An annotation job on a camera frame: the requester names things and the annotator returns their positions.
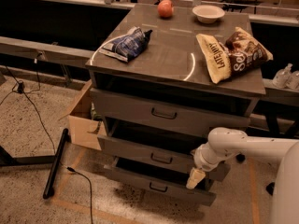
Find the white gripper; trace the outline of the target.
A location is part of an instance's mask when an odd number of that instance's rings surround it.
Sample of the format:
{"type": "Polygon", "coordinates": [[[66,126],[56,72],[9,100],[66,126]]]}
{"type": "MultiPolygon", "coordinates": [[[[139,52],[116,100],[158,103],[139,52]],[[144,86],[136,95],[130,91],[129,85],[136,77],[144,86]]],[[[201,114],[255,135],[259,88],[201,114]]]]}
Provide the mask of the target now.
{"type": "Polygon", "coordinates": [[[194,164],[197,168],[191,169],[186,188],[194,189],[206,177],[205,172],[211,172],[221,161],[226,161],[228,158],[228,154],[214,150],[209,143],[198,147],[193,154],[194,164]]]}

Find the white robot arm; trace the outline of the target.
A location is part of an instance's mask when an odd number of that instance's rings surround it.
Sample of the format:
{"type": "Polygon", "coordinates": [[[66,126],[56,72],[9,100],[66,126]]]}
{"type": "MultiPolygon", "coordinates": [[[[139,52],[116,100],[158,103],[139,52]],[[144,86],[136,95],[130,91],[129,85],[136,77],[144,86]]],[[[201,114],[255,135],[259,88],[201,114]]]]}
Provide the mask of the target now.
{"type": "Polygon", "coordinates": [[[218,127],[207,142],[193,154],[195,166],[190,172],[187,189],[197,184],[226,161],[238,154],[278,165],[270,224],[299,224],[299,140],[248,136],[235,129],[218,127]]]}

